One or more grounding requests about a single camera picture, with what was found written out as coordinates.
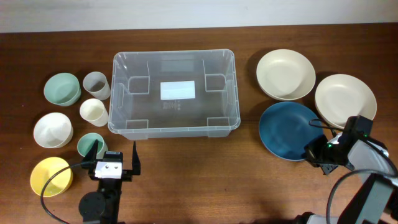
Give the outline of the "yellow bowl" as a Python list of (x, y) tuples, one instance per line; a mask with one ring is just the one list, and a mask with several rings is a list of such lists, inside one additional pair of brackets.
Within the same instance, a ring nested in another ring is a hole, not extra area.
[[(45, 183), (59, 170), (68, 167), (69, 163), (60, 157), (49, 157), (40, 161), (30, 175), (30, 186), (40, 196)], [(72, 184), (73, 172), (71, 169), (57, 175), (45, 189), (44, 197), (53, 197), (64, 193)]]

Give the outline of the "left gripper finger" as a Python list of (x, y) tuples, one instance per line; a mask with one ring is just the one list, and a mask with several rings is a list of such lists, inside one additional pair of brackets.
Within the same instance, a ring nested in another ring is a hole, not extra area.
[(133, 149), (132, 149), (132, 174), (133, 175), (141, 174), (141, 162), (137, 153), (135, 141), (133, 143)]
[(84, 156), (83, 160), (81, 161), (81, 168), (82, 169), (89, 169), (96, 161), (96, 155), (98, 153), (98, 143), (99, 141), (96, 139), (91, 146), (90, 150)]

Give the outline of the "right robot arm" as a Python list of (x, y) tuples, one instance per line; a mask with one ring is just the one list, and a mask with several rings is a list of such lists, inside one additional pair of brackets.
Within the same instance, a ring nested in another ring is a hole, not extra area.
[[(351, 116), (343, 129), (325, 128), (333, 139), (322, 135), (305, 147), (306, 160), (322, 169), (325, 175), (339, 166), (349, 169), (333, 186), (324, 216), (306, 212), (294, 223), (381, 223), (383, 213), (397, 218), (397, 167), (390, 160), (387, 147), (370, 136), (373, 121)], [(331, 215), (333, 197), (339, 185), (352, 175), (360, 175), (363, 185), (338, 217)]]

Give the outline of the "beige plate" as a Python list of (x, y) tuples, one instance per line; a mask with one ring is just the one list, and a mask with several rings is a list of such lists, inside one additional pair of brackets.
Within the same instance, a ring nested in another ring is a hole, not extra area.
[(377, 112), (376, 97), (370, 87), (345, 74), (330, 75), (319, 83), (315, 106), (321, 117), (336, 128), (344, 128), (351, 116), (373, 120)]
[(316, 82), (312, 63), (304, 55), (289, 49), (266, 53), (256, 67), (261, 90), (280, 101), (292, 101), (309, 94)]

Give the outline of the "blue plate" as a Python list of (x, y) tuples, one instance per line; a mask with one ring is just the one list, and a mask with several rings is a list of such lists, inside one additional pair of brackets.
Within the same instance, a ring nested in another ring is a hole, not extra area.
[(316, 114), (294, 102), (276, 103), (263, 112), (259, 120), (259, 135), (263, 145), (275, 156), (288, 161), (306, 159), (304, 147), (323, 135), (323, 130), (308, 123)]

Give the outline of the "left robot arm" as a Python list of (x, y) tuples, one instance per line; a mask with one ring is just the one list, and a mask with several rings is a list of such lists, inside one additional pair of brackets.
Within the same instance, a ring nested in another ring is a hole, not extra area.
[(88, 170), (88, 176), (98, 182), (98, 188), (82, 197), (78, 210), (83, 223), (117, 223), (122, 183), (141, 174), (141, 162), (136, 144), (132, 147), (131, 169), (123, 169), (122, 152), (107, 151), (102, 159), (97, 159), (98, 148), (99, 141), (95, 140), (81, 162), (81, 168)]

